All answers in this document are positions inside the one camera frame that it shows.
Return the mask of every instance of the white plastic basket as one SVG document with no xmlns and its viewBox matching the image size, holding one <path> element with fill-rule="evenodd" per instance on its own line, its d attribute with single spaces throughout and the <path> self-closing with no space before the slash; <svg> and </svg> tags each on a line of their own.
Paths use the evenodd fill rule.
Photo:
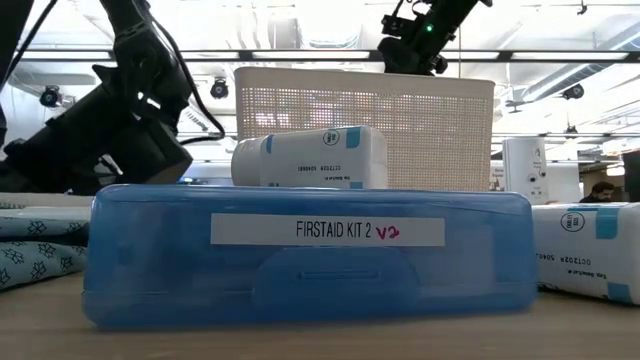
<svg viewBox="0 0 640 360">
<path fill-rule="evenodd" d="M 391 188 L 487 191 L 491 81 L 256 67 L 235 81 L 239 140 L 369 125 L 387 140 Z"/>
</svg>

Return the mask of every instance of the table surface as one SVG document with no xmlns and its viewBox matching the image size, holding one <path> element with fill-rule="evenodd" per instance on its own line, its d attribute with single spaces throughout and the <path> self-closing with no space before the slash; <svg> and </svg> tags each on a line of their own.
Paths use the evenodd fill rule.
<svg viewBox="0 0 640 360">
<path fill-rule="evenodd" d="M 198 332 L 99 332 L 80 308 L 82 275 L 0 293 L 0 358 L 638 359 L 640 308 L 541 294 L 527 313 Z"/>
</svg>

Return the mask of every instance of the white pill bottle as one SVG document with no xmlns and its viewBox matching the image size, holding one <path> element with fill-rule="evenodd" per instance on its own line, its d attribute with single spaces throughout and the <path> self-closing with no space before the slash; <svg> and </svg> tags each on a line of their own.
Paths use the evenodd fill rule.
<svg viewBox="0 0 640 360">
<path fill-rule="evenodd" d="M 241 141 L 235 186 L 386 189 L 387 142 L 368 126 L 298 131 Z"/>
</svg>

